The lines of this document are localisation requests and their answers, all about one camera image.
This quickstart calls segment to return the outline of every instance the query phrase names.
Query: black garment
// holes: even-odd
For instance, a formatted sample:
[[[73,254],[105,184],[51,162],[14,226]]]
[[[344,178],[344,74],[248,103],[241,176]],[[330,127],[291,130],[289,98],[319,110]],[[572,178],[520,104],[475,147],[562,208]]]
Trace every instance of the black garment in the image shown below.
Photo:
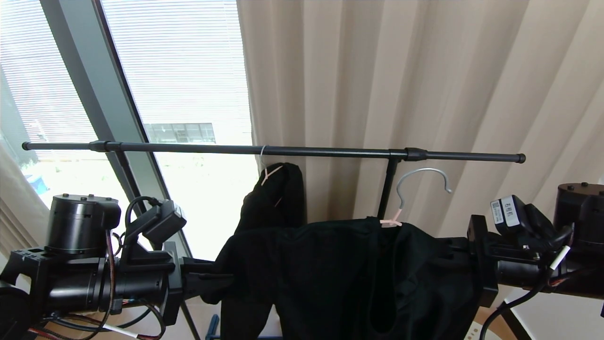
[[[469,266],[451,268],[449,251],[411,224],[372,217],[251,230],[214,264],[233,285],[201,296],[275,304],[284,339],[453,339],[477,305]]]
[[[235,235],[261,227],[299,227],[304,224],[305,200],[302,172],[290,163],[267,167],[271,174],[262,185],[264,172],[254,190],[243,199],[241,219]],[[268,319],[272,302],[245,301],[224,297],[220,308],[220,337],[225,340],[256,339]]]

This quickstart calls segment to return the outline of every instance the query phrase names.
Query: curtain fold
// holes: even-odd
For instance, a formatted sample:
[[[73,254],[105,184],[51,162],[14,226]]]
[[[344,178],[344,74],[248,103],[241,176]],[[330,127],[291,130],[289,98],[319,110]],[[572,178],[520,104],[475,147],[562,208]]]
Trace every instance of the curtain fold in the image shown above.
[[[0,253],[45,244],[48,208],[0,143]]]
[[[523,152],[520,164],[401,163],[401,220],[436,237],[516,194],[604,174],[604,2],[239,1],[256,145]],[[285,157],[266,157],[277,162]],[[309,221],[377,213],[385,160],[288,158]],[[387,217],[397,209],[393,188]]]

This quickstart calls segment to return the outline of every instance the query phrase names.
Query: horizontal bar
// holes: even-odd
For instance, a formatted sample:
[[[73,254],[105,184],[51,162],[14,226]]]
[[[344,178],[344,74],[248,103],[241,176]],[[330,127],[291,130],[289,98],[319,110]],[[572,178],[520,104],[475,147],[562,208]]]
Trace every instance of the horizontal bar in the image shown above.
[[[400,159],[409,162],[426,159],[480,160],[491,162],[524,163],[524,154],[480,154],[473,152],[434,152],[417,148],[405,149],[353,149],[353,148],[309,148],[298,146],[250,146],[250,145],[197,145],[122,143],[98,140],[91,143],[30,143],[22,145],[24,150],[92,150],[98,152],[141,151],[141,152],[193,152],[206,154],[265,155],[305,157],[348,157]]]

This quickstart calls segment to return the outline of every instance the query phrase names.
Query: black baseboard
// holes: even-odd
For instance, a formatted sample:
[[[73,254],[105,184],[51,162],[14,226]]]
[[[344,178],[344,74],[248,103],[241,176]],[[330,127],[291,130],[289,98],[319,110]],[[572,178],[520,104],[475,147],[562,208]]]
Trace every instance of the black baseboard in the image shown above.
[[[529,333],[526,331],[526,329],[524,329],[524,327],[520,323],[520,320],[518,320],[512,310],[506,310],[501,314],[501,316],[503,317],[503,320],[506,321],[508,327],[510,327],[510,329],[512,330],[512,333],[514,333],[514,335],[516,336],[516,339],[533,340],[533,338],[530,337]]]

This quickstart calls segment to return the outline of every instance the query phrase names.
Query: building window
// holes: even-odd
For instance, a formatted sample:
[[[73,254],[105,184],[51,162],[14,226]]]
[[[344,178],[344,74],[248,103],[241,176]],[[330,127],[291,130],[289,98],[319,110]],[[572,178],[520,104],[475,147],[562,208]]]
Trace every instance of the building window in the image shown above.
[[[150,143],[216,143],[212,123],[145,124]]]

